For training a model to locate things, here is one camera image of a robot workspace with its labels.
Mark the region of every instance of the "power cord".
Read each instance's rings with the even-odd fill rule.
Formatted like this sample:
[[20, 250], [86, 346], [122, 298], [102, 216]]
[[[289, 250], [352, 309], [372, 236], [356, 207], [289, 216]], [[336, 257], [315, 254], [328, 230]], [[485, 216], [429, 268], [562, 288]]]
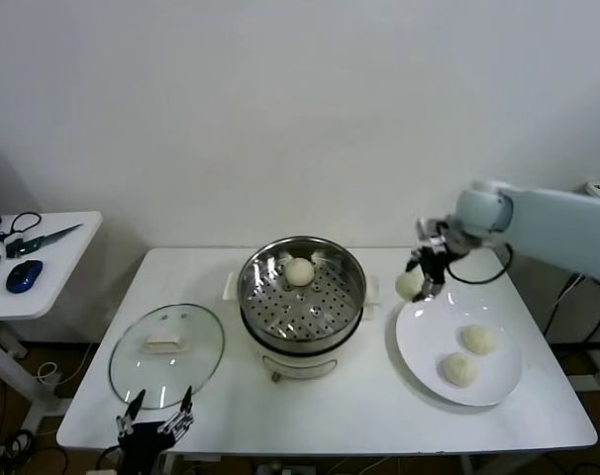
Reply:
[[[68, 378], [63, 379], [62, 381], [58, 381], [57, 383], [52, 383], [47, 380], [49, 377], [53, 376], [58, 370], [58, 365], [53, 361], [47, 361], [47, 362], [43, 363], [41, 366], [39, 366], [39, 369], [36, 372], [35, 378], [38, 379], [41, 382], [41, 384], [44, 384], [45, 386], [59, 386], [64, 383], [68, 383], [73, 378], [75, 378], [78, 375], [78, 373], [82, 370], [82, 368], [84, 367], [84, 363], [86, 362], [86, 358], [89, 356], [89, 351], [91, 350], [92, 346], [93, 346], [93, 343], [89, 343], [89, 345], [86, 348], [86, 351], [84, 351], [84, 356], [82, 357], [82, 361], [78, 365], [77, 369], [73, 372], [73, 374], [71, 376], [69, 376]], [[43, 370], [47, 367], [51, 367], [51, 370], [44, 374]]]
[[100, 456], [98, 457], [97, 461], [95, 462], [95, 469], [96, 470], [102, 470], [102, 462], [104, 461], [104, 459], [106, 458], [106, 456], [117, 450], [118, 448], [120, 448], [119, 445], [112, 445], [109, 448], [106, 448], [104, 450], [102, 450], [102, 452], [100, 453]]
[[498, 272], [493, 277], [489, 277], [488, 279], [484, 279], [484, 280], [465, 280], [465, 279], [462, 279], [462, 278], [456, 276], [456, 274], [454, 274], [453, 271], [450, 269], [450, 265], [449, 264], [446, 266], [446, 270], [448, 271], [448, 275], [452, 279], [454, 279], [454, 280], [456, 280], [458, 282], [461, 282], [463, 284], [468, 284], [468, 285], [490, 284], [494, 280], [498, 280], [500, 277], [502, 277], [505, 274], [505, 272], [507, 272], [509, 270], [509, 268], [511, 267], [511, 264], [514, 261], [514, 249], [513, 249], [513, 247], [511, 245], [505, 243], [505, 248], [507, 249], [507, 252], [509, 253], [509, 258], [507, 259], [507, 263], [503, 266], [503, 268], [500, 270], [500, 272]]
[[[566, 470], [564, 470], [564, 467], [562, 467], [561, 464], [557, 460], [555, 460], [552, 456], [547, 454], [547, 455], [545, 455], [545, 459], [548, 460], [555, 467], [557, 467], [557, 470], [559, 470], [563, 475], [568, 475], [568, 472], [566, 472]], [[580, 463], [578, 465], [575, 465], [575, 467], [573, 468], [573, 471], [571, 472], [571, 475], [577, 475], [582, 468], [595, 468], [597, 470], [600, 470], [600, 465], [597, 463], [591, 463], [591, 462]]]
[[39, 452], [54, 450], [64, 457], [64, 466], [60, 475], [65, 475], [69, 466], [66, 452], [55, 446], [36, 447], [36, 438], [28, 430], [16, 430], [9, 434], [0, 444], [0, 468], [3, 473], [15, 473], [23, 468]]
[[388, 460], [390, 457], [384, 457], [381, 460], [379, 460], [378, 462], [373, 463], [372, 465], [368, 465], [366, 468], [364, 468], [363, 470], [361, 470], [357, 475], [363, 475], [364, 473], [366, 473], [368, 470], [372, 470], [373, 468], [375, 468], [377, 465], [379, 465], [380, 463], [385, 462], [386, 460]]
[[[561, 300], [566, 296], [566, 294], [568, 294], [568, 292], [570, 290], [572, 290], [574, 287], [581, 284], [584, 280], [586, 280], [586, 277], [584, 277], [581, 274], [571, 274], [570, 277], [568, 277], [568, 280], [566, 280], [566, 282], [564, 283], [564, 286], [561, 288], [561, 290], [559, 291], [559, 294], [557, 295], [557, 300], [555, 301], [553, 310], [550, 313], [549, 321], [547, 322], [547, 326], [545, 327], [545, 330], [543, 331], [543, 336], [547, 336], [550, 326], [552, 325], [553, 321], [555, 320], [555, 315], [557, 314], [557, 311], [559, 310], [559, 303], [561, 302]], [[595, 279], [589, 279], [589, 280], [591, 282], [593, 282], [599, 288], [599, 291], [600, 291], [600, 282]], [[599, 315], [599, 319], [597, 320], [597, 324], [595, 324], [595, 327], [593, 328], [593, 330], [580, 343], [585, 343], [585, 342], [589, 341], [593, 336], [595, 336], [595, 334], [599, 331], [599, 329], [600, 329], [600, 315]]]

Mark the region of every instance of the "white wall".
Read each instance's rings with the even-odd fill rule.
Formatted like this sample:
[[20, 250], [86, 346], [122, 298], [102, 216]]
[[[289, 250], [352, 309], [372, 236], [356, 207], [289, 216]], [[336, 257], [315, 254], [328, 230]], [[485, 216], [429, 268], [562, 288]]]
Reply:
[[0, 0], [1, 206], [101, 211], [92, 294], [150, 246], [413, 243], [475, 177], [600, 177], [600, 0]]

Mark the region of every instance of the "table leg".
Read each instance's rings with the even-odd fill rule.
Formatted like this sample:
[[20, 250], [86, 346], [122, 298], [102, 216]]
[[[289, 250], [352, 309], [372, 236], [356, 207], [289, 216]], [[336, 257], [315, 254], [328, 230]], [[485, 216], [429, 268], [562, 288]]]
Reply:
[[517, 452], [496, 455], [476, 470], [474, 475], [509, 475], [542, 454], [542, 452]]
[[7, 328], [0, 324], [0, 344], [8, 352], [13, 352], [17, 358], [24, 358], [27, 356], [27, 349], [22, 346], [17, 339], [7, 330]]
[[568, 376], [568, 382], [578, 393], [600, 391], [600, 351], [588, 351], [588, 356], [590, 356], [597, 368], [599, 368], [599, 371], [595, 374]]
[[49, 388], [42, 385], [2, 348], [0, 348], [0, 378], [33, 404], [42, 408], [54, 408], [58, 403]]

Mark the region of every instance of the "blue computer mouse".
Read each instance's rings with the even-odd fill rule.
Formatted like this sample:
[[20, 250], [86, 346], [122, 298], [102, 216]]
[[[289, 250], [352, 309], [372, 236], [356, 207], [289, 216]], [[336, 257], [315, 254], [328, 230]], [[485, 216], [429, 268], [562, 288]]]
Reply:
[[41, 260], [26, 260], [15, 266], [7, 276], [5, 288], [13, 294], [21, 294], [32, 288], [36, 279], [41, 275], [43, 262]]

